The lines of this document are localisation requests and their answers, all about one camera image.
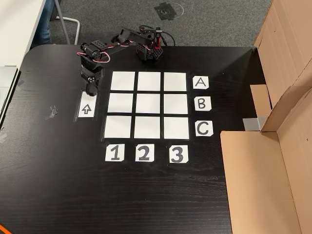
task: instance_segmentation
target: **3x3 grid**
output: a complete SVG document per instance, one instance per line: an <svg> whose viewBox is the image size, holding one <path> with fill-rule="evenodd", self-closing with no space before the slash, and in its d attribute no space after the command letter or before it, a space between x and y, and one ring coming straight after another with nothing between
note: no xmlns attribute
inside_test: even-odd
<svg viewBox="0 0 312 234"><path fill-rule="evenodd" d="M113 72L104 138L189 139L186 73Z"/></svg>

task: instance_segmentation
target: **up arrow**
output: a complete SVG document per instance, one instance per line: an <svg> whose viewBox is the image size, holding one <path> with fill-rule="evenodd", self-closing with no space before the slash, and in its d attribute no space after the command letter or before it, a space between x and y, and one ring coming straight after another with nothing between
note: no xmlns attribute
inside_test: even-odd
<svg viewBox="0 0 312 234"><path fill-rule="evenodd" d="M82 111L84 111L84 114L87 115L89 111L91 111L91 108L90 106L87 104L83 109Z"/></svg>

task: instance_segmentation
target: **white desk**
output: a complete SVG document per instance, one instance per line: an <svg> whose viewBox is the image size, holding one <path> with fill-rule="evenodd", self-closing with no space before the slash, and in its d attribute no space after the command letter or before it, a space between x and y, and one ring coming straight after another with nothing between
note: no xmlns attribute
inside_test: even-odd
<svg viewBox="0 0 312 234"><path fill-rule="evenodd" d="M20 69L44 4L45 0L0 0L0 66Z"/></svg>

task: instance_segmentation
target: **person's leg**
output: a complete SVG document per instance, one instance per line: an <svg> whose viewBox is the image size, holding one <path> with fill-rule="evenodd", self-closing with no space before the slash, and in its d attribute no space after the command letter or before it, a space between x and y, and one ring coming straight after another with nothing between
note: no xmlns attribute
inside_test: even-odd
<svg viewBox="0 0 312 234"><path fill-rule="evenodd" d="M51 43L49 22L53 8L54 0L46 0L31 47Z"/></svg>

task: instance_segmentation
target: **gray carpet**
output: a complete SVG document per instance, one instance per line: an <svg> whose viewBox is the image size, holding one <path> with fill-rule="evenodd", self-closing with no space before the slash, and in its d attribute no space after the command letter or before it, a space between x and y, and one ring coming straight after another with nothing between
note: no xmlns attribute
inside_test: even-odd
<svg viewBox="0 0 312 234"><path fill-rule="evenodd" d="M164 0L62 0L64 17L82 25L79 43L118 33L120 27L138 30L141 24L171 33L177 46L252 46L271 0L172 0L176 15L161 20L154 7ZM74 43L76 24L66 22ZM50 22L52 43L65 44L59 21Z"/></svg>

